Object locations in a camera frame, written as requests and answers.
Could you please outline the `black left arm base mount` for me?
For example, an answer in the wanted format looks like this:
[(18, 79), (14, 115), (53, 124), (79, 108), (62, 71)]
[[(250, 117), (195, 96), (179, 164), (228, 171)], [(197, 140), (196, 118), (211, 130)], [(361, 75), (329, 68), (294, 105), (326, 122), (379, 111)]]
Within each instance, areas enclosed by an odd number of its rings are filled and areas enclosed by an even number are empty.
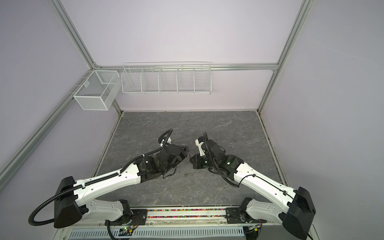
[(119, 220), (120, 226), (143, 226), (146, 224), (148, 216), (147, 209), (133, 209), (124, 212), (123, 216)]

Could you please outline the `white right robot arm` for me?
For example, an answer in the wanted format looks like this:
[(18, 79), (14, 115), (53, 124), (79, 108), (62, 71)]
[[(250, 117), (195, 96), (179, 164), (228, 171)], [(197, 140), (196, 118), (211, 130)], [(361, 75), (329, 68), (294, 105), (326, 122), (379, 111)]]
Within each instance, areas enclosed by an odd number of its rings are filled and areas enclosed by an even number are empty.
[(294, 189), (261, 174), (235, 155), (227, 155), (207, 134), (195, 141), (199, 153), (191, 157), (194, 169), (207, 169), (228, 184), (244, 185), (269, 200), (268, 203), (245, 198), (238, 208), (240, 220), (266, 220), (281, 224), (291, 235), (311, 239), (310, 229), (316, 215), (311, 194), (303, 187)]

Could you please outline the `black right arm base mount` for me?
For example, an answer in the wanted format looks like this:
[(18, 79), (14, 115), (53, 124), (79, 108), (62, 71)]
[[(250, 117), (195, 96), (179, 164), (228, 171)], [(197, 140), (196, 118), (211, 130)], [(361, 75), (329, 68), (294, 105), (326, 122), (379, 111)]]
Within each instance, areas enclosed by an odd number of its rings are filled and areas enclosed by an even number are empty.
[(225, 208), (228, 224), (265, 224), (267, 220), (253, 219), (245, 210), (237, 208)]

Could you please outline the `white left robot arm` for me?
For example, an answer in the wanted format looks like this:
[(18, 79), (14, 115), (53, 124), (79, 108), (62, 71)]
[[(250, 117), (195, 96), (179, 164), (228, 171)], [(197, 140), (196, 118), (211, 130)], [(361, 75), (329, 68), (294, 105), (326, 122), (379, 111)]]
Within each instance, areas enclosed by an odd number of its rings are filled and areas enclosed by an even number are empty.
[(188, 146), (171, 143), (173, 129), (159, 139), (159, 148), (130, 160), (121, 169), (84, 180), (62, 179), (56, 194), (40, 204), (28, 218), (31, 226), (54, 224), (56, 229), (82, 220), (102, 220), (106, 225), (129, 225), (135, 215), (128, 201), (98, 198), (121, 188), (169, 176), (187, 156)]

